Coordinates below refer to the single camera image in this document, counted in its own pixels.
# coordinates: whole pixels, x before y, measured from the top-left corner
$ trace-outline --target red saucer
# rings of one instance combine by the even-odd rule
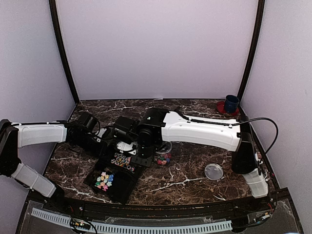
[[[234,113],[227,113],[224,110],[224,101],[220,101],[216,104],[216,109],[221,113],[221,114],[227,114],[227,115],[231,115],[231,116],[237,116],[237,114],[239,113],[239,109],[237,108],[236,111]]]

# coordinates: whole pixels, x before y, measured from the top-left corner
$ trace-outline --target white vent strip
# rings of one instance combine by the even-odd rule
[[[50,213],[36,208],[33,208],[31,215],[50,223],[70,228],[70,217]],[[232,230],[231,221],[180,227],[134,227],[97,222],[92,222],[92,224],[96,227],[97,233],[99,234],[209,234]],[[93,228],[91,228],[89,232],[95,233]]]

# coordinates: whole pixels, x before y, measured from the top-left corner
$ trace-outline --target white wall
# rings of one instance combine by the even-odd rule
[[[257,0],[58,0],[81,99],[224,98],[243,76]]]
[[[67,119],[74,108],[47,0],[0,1],[0,119]],[[29,146],[19,157],[43,172],[53,144]],[[0,233],[12,234],[28,191],[0,176]]]
[[[305,233],[312,233],[312,2],[267,1],[242,107],[274,119],[280,129],[268,153],[281,187],[288,187]],[[270,123],[253,124],[264,148]]]

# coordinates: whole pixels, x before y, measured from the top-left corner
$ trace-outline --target dark marble tabletop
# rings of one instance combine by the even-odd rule
[[[95,115],[102,126],[112,124],[118,116],[141,119],[151,107],[173,110],[181,107],[187,115],[208,118],[233,118],[217,112],[218,100],[99,100],[82,101],[71,120],[81,112]],[[105,195],[95,194],[83,180],[98,159],[82,149],[58,144],[47,166],[46,176],[65,190],[66,197],[111,203]],[[186,205],[230,200],[251,196],[243,176],[231,170],[232,153],[213,146],[173,143],[172,161],[166,165],[152,164],[145,169],[130,195],[131,205]],[[219,164],[224,171],[221,180],[211,181],[204,169],[209,163]]]

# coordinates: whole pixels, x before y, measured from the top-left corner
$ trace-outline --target black pole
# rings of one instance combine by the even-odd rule
[[[254,61],[254,55],[255,55],[256,48],[257,48],[259,34],[260,34],[260,28],[261,28],[261,23],[262,23],[264,3],[265,3],[265,0],[259,0],[258,1],[258,9],[257,9],[257,15],[255,18],[255,24],[254,24],[254,29],[253,29],[252,43],[250,45],[244,75],[243,75],[243,78],[242,78],[242,81],[241,81],[241,84],[240,84],[240,87],[238,90],[238,94],[237,94],[237,97],[239,98],[239,100],[242,100],[242,98],[243,98],[243,95],[244,95],[244,92],[246,89],[246,85],[247,85],[247,81],[248,81],[248,77],[249,77],[250,71],[252,69],[252,65],[253,65],[253,61]]]
[[[66,52],[65,52],[63,38],[62,38],[61,31],[60,31],[60,26],[59,26],[57,5],[56,5],[55,0],[49,0],[49,3],[50,3],[50,11],[51,11],[51,18],[52,18],[52,23],[53,23],[53,27],[54,27],[54,33],[55,33],[55,37],[56,37],[57,44],[58,44],[59,55],[60,55],[60,58],[62,60],[64,72],[65,72],[65,75],[67,78],[67,82],[68,82],[70,91],[72,93],[72,96],[74,98],[75,103],[78,104],[80,102],[80,100],[78,97],[78,93],[77,93],[77,90],[76,90],[76,87],[74,84],[72,74],[70,72],[70,68],[69,68],[69,64],[68,64],[68,60],[67,60],[67,56],[66,56]]]

